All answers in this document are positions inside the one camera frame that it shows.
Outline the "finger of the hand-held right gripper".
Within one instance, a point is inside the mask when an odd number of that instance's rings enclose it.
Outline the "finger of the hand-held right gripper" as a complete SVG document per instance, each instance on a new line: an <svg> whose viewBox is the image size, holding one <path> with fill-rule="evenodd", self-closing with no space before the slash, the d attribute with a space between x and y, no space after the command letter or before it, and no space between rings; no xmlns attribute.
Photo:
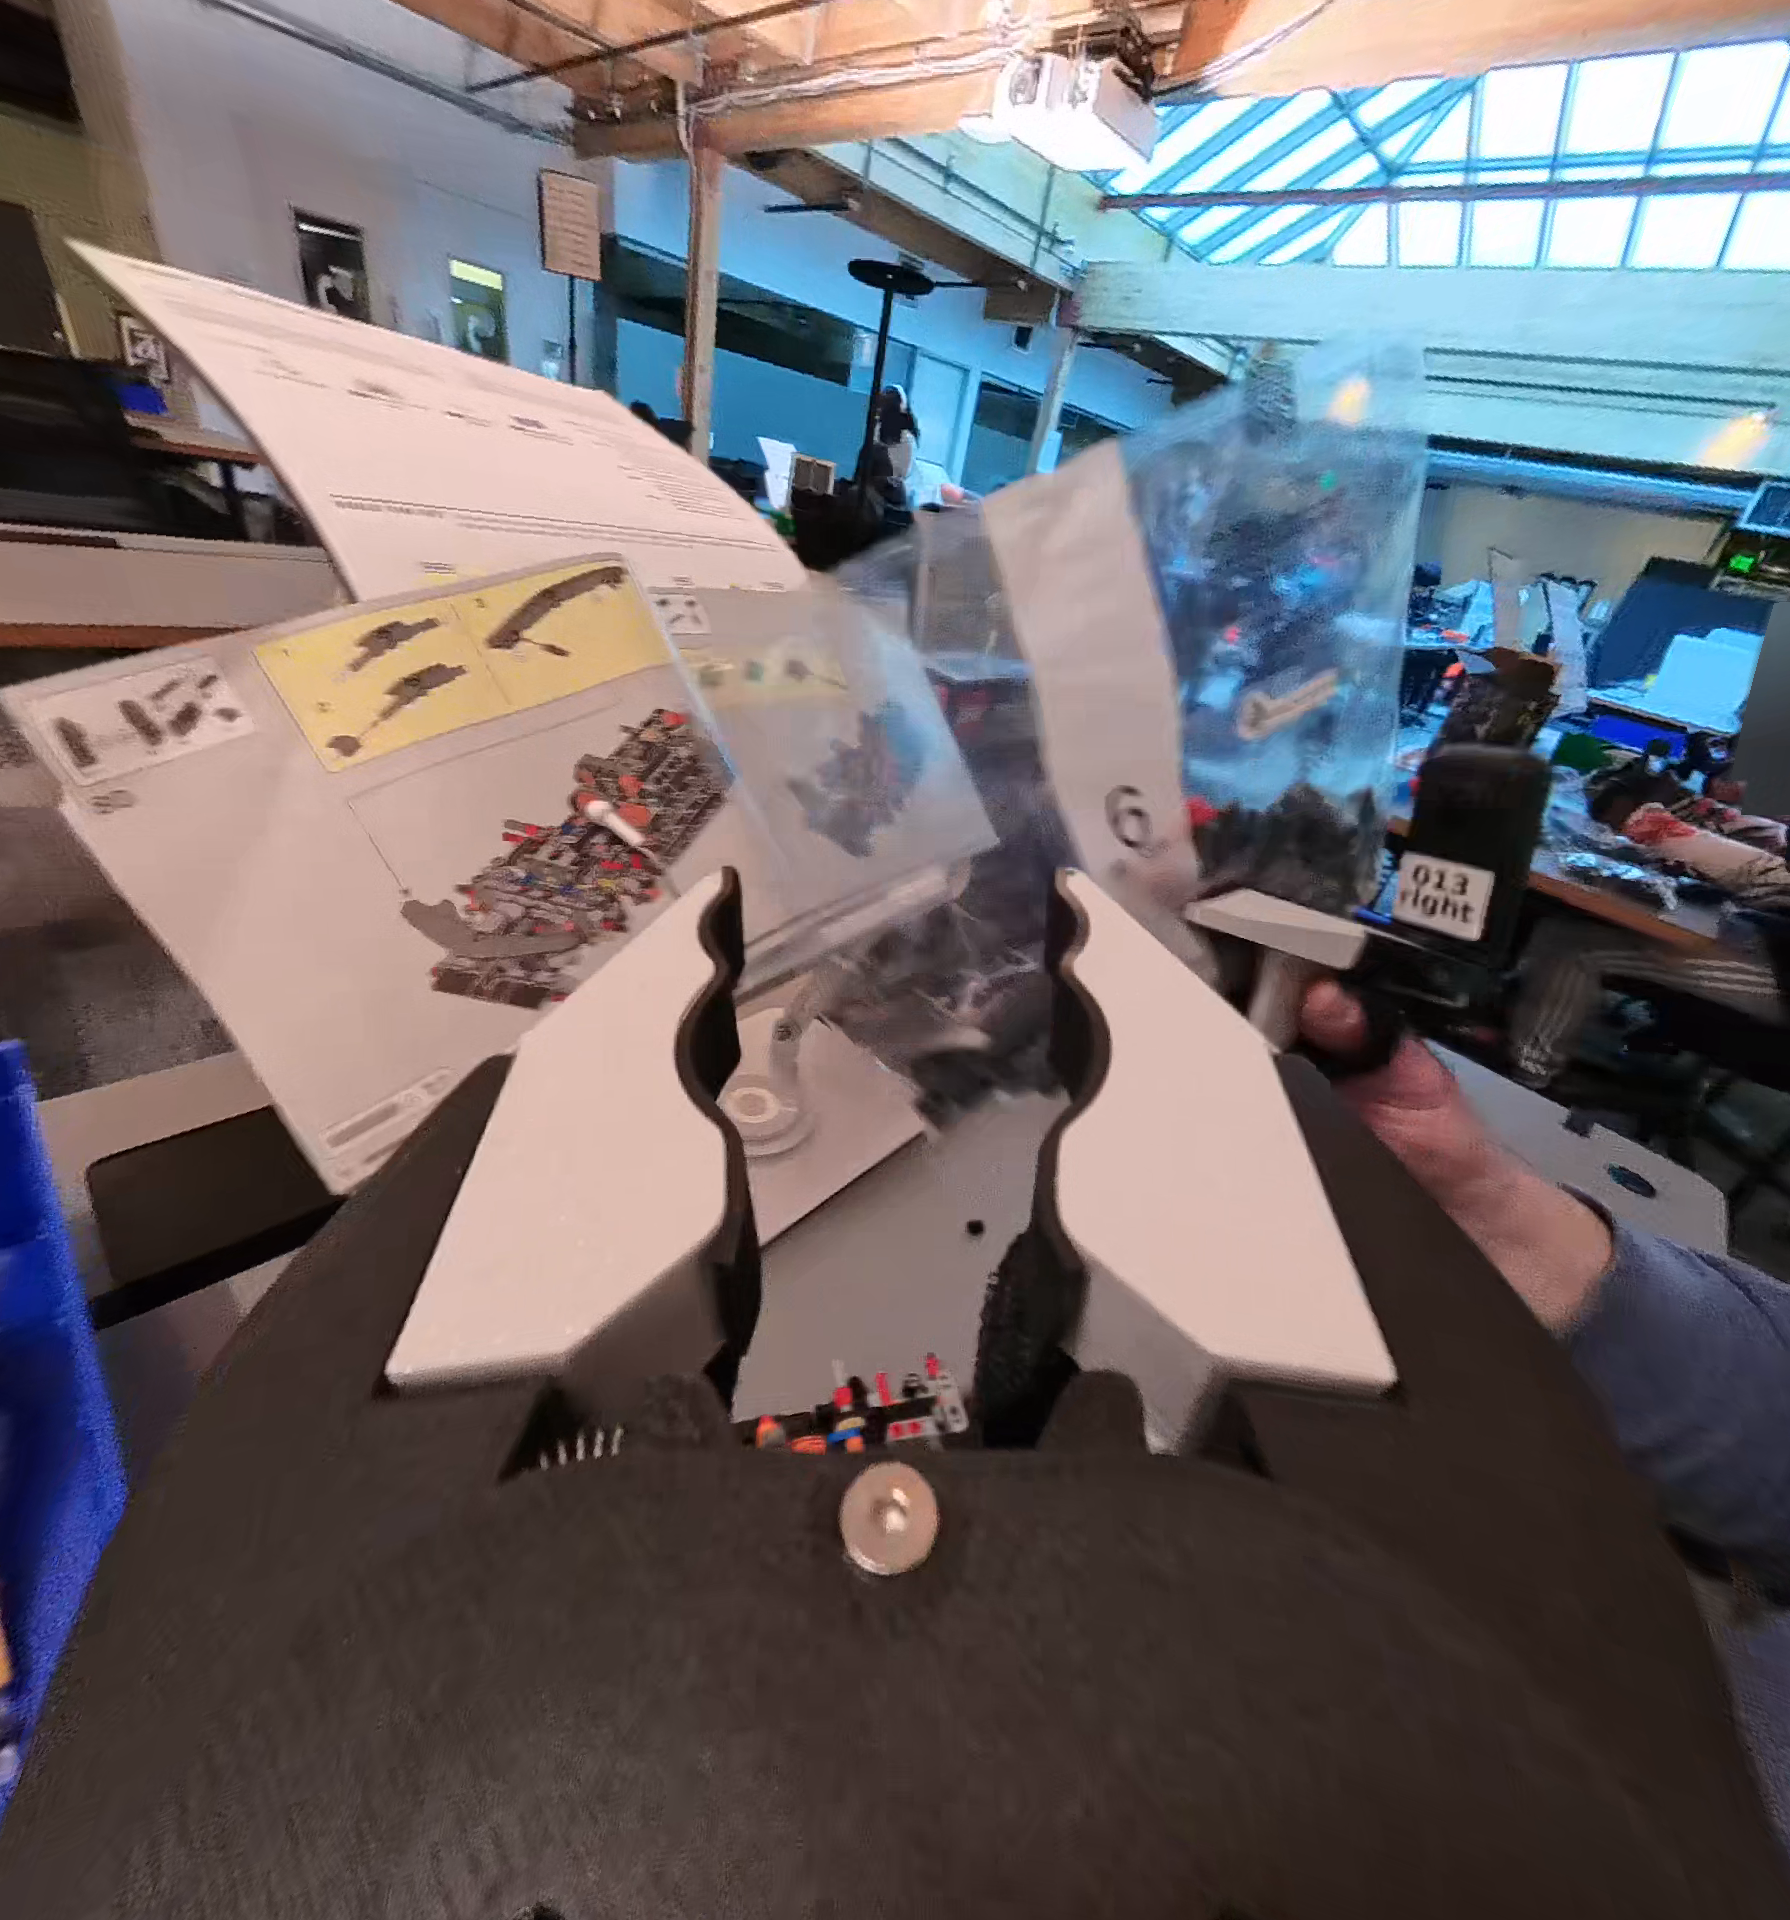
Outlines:
<svg viewBox="0 0 1790 1920"><path fill-rule="evenodd" d="M1185 918L1206 933L1323 971L1354 969L1370 935L1354 916L1323 912L1251 887L1197 900L1185 908Z"/></svg>

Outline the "person's right hand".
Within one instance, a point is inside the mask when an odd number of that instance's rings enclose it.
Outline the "person's right hand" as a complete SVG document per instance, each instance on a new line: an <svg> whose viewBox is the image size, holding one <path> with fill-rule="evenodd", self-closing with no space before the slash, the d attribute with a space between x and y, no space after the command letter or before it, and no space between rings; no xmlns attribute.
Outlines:
<svg viewBox="0 0 1790 1920"><path fill-rule="evenodd" d="M1431 1047L1404 1037L1337 1092L1547 1331L1580 1320L1613 1264L1608 1224L1498 1141Z"/></svg>

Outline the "small lego assembly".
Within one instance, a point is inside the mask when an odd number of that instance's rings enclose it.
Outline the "small lego assembly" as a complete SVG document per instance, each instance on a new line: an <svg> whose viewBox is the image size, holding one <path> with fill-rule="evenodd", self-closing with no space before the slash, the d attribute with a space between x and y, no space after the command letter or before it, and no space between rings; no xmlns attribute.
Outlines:
<svg viewBox="0 0 1790 1920"><path fill-rule="evenodd" d="M741 1447L801 1457L914 1453L974 1442L974 1422L961 1385L941 1355L928 1353L903 1376L870 1379L835 1372L821 1403L759 1415L737 1427Z"/></svg>

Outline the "lego instruction booklet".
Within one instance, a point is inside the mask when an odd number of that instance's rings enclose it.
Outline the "lego instruction booklet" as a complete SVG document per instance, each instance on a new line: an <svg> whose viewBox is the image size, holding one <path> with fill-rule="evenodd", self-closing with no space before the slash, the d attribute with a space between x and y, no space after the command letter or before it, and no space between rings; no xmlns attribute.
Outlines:
<svg viewBox="0 0 1790 1920"><path fill-rule="evenodd" d="M0 707L328 1189L703 876L757 995L995 850L907 642L618 399L77 252L348 600Z"/></svg>

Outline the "white ceiling unit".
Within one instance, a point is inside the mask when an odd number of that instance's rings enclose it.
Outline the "white ceiling unit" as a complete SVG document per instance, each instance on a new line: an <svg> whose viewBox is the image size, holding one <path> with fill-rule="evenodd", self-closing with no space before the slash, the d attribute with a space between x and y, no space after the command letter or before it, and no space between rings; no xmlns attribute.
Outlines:
<svg viewBox="0 0 1790 1920"><path fill-rule="evenodd" d="M1162 120L1119 65L1043 52L1009 60L959 133L990 146L1016 143L1067 174L1116 175L1154 157Z"/></svg>

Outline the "clear plastic lego bag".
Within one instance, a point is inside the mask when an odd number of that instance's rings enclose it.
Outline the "clear plastic lego bag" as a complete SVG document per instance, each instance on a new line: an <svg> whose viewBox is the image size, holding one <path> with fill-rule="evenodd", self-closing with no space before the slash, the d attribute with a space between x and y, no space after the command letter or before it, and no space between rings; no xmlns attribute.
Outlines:
<svg viewBox="0 0 1790 1920"><path fill-rule="evenodd" d="M915 655L996 831L879 936L831 1019L928 1125L1047 1094L1053 879L1099 883L1245 1015L1244 890L1292 786L1389 811L1427 444L1396 343L1259 349L1240 382L835 571Z"/></svg>

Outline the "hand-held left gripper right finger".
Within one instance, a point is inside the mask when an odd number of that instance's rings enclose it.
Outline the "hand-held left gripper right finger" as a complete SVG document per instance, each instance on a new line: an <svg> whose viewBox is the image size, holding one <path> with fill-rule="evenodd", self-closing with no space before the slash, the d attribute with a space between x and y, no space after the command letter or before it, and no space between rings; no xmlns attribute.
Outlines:
<svg viewBox="0 0 1790 1920"><path fill-rule="evenodd" d="M1078 1270L1065 1351L1135 1385L1154 1453L1191 1455L1237 1382L1382 1398L1398 1382L1284 1057L1077 871L1053 882L1068 1105L1033 1225Z"/></svg>

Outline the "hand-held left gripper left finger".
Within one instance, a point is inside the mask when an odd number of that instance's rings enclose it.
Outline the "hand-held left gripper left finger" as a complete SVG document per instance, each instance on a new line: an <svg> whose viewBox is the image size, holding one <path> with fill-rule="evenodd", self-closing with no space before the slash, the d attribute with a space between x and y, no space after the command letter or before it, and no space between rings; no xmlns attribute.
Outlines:
<svg viewBox="0 0 1790 1920"><path fill-rule="evenodd" d="M761 1248L721 1098L742 898L691 885L516 1048L386 1359L393 1389L738 1380Z"/></svg>

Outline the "white book stand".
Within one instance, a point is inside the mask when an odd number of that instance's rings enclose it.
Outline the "white book stand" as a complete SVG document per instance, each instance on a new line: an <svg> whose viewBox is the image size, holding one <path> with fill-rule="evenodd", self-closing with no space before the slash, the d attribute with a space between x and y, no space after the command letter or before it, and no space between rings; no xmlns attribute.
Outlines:
<svg viewBox="0 0 1790 1920"><path fill-rule="evenodd" d="M857 966L829 960L738 1018L738 1067L719 1104L764 1247L926 1133L907 1081L829 1019L858 983Z"/></svg>

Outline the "cluttered background desk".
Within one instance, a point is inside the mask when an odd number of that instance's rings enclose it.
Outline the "cluttered background desk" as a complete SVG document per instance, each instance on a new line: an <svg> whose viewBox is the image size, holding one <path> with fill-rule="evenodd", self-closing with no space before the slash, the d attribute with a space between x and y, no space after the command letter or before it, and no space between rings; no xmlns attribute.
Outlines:
<svg viewBox="0 0 1790 1920"><path fill-rule="evenodd" d="M1556 765L1565 741L1547 728L1525 749L1444 747L1407 732L1379 916L1491 966L1547 912L1684 957L1718 954L1725 898L1594 822L1586 770Z"/></svg>

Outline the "blue plastic bin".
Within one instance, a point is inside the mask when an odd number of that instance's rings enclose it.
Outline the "blue plastic bin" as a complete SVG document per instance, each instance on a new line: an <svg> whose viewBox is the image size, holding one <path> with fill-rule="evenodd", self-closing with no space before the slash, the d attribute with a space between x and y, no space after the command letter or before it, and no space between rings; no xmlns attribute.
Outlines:
<svg viewBox="0 0 1790 1920"><path fill-rule="evenodd" d="M0 1820L127 1502L96 1331L18 1044L0 1044Z"/></svg>

